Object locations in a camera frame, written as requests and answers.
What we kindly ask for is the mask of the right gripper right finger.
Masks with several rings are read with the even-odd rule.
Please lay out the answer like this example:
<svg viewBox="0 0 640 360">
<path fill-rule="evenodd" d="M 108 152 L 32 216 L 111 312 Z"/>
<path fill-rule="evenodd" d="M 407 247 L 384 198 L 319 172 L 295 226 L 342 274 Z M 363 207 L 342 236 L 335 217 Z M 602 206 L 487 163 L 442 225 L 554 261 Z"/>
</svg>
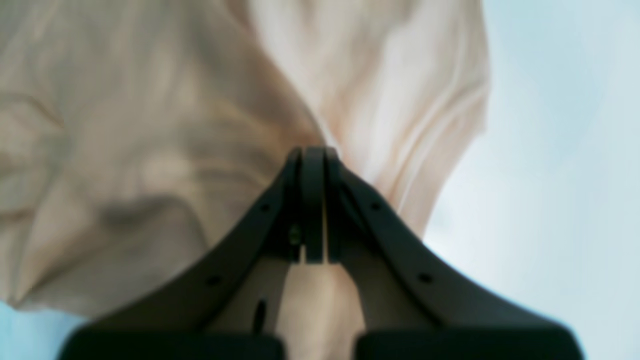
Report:
<svg viewBox="0 0 640 360">
<path fill-rule="evenodd" d="M 333 148 L 324 155 L 327 256 L 359 295 L 356 360 L 582 360 L 565 326 L 494 294 L 434 255 Z"/>
</svg>

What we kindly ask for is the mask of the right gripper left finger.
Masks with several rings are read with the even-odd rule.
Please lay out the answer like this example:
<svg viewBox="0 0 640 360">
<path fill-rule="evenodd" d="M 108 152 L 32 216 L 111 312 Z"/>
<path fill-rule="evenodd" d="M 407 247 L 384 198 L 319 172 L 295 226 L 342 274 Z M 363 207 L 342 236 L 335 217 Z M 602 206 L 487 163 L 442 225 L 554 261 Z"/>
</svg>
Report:
<svg viewBox="0 0 640 360">
<path fill-rule="evenodd" d="M 78 330 L 62 360 L 284 360 L 275 335 L 291 265 L 322 264 L 325 148 L 295 148 L 202 260 Z"/>
</svg>

